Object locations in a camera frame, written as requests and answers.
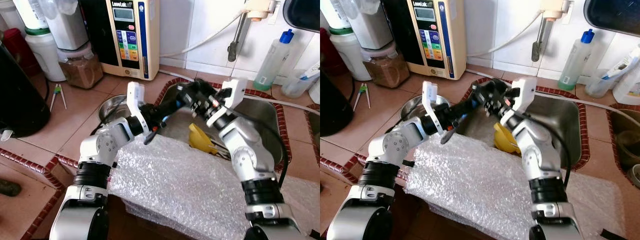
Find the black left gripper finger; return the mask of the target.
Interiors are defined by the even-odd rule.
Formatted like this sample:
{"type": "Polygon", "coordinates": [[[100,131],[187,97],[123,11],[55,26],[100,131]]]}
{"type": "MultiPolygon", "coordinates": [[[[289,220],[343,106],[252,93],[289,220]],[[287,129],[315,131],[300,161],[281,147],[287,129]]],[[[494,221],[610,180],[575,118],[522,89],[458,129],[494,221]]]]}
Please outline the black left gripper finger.
{"type": "Polygon", "coordinates": [[[176,96],[170,98],[165,103],[165,114],[172,115],[183,107],[190,109],[192,112],[196,109],[197,92],[195,91],[179,91],[176,96]]]}
{"type": "Polygon", "coordinates": [[[483,108],[487,114],[493,112],[493,93],[488,91],[474,91],[462,103],[462,115],[471,114],[477,108],[483,108]]]}
{"type": "Polygon", "coordinates": [[[448,141],[450,141],[453,135],[457,132],[457,128],[458,128],[457,126],[448,126],[448,128],[446,128],[446,133],[442,135],[442,137],[439,140],[439,143],[441,145],[444,145],[448,141]]]}
{"type": "Polygon", "coordinates": [[[150,133],[144,137],[144,140],[143,140],[142,143],[145,146],[148,146],[148,144],[150,144],[151,141],[153,141],[155,136],[158,134],[158,130],[159,129],[160,129],[160,126],[153,126],[153,128],[151,128],[151,130],[150,130],[150,133]]]}

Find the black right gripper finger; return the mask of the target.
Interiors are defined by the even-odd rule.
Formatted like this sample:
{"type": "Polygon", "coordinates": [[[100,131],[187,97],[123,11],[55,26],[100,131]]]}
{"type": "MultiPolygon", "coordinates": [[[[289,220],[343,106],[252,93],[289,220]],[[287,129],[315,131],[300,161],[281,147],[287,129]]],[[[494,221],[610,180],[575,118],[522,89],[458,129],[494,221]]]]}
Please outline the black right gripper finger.
{"type": "Polygon", "coordinates": [[[205,101],[206,96],[203,90],[207,83],[203,80],[181,82],[176,85],[175,99],[178,102],[199,102],[205,101]]]}
{"type": "Polygon", "coordinates": [[[492,78],[486,82],[474,82],[471,85],[472,99],[494,99],[502,88],[502,81],[498,78],[492,78]]]}

